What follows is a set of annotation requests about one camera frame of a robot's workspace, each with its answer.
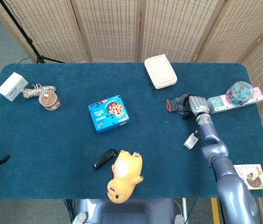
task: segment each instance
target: blue tablecloth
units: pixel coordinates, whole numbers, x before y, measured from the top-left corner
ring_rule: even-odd
[[[113,177],[111,162],[99,170],[92,163],[114,148],[143,157],[144,181],[133,198],[215,197],[213,170],[199,146],[183,146],[195,130],[192,117],[168,113],[166,99],[191,91],[217,96],[237,81],[249,82],[235,63],[172,63],[178,81],[157,90],[143,63],[10,64],[0,85],[15,71],[31,84],[53,85],[62,103],[47,111],[38,98],[20,94],[13,102],[0,95],[0,198],[106,198]],[[97,134],[88,105],[121,95],[130,124]],[[263,168],[263,127],[256,105],[212,115],[234,164]],[[255,197],[263,190],[252,190]]]

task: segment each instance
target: plastic container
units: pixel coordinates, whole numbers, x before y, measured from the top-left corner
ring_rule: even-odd
[[[49,111],[54,111],[61,105],[61,100],[57,97],[56,93],[51,90],[47,90],[40,94],[39,102]]]
[[[164,54],[147,58],[145,67],[156,89],[174,85],[177,82],[177,76]]]
[[[254,96],[254,88],[246,82],[237,82],[230,89],[226,95],[230,96],[233,104],[244,104]]]

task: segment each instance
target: blue cereal box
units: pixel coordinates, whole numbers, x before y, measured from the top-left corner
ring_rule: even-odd
[[[119,95],[88,106],[97,133],[129,123],[129,117]]]

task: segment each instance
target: stuffed animal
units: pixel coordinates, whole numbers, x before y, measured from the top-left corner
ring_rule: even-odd
[[[123,203],[129,199],[135,186],[143,181],[140,176],[142,157],[139,153],[121,150],[112,165],[114,178],[107,185],[107,196],[114,203]]]

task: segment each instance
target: tripod stand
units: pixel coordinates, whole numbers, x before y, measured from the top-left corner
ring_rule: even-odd
[[[35,55],[37,56],[37,62],[36,63],[45,63],[44,60],[49,60],[52,62],[58,62],[58,63],[64,63],[55,59],[51,59],[48,57],[44,57],[43,55],[40,55],[39,52],[37,51],[37,49],[35,48],[35,46],[33,45],[33,40],[26,34],[26,32],[24,31],[24,29],[22,28],[22,26],[18,23],[18,21],[15,19],[15,17],[13,16],[13,14],[11,13],[11,11],[9,10],[9,8],[6,6],[4,0],[0,0],[0,4],[4,7],[5,11],[8,13],[8,15],[11,17],[11,19],[13,20],[13,22],[15,23],[15,25],[17,26],[17,28],[20,30],[20,32],[22,33],[22,35],[24,36],[24,38],[26,39],[27,43],[30,45],[30,47],[32,48],[32,50],[34,51]]]

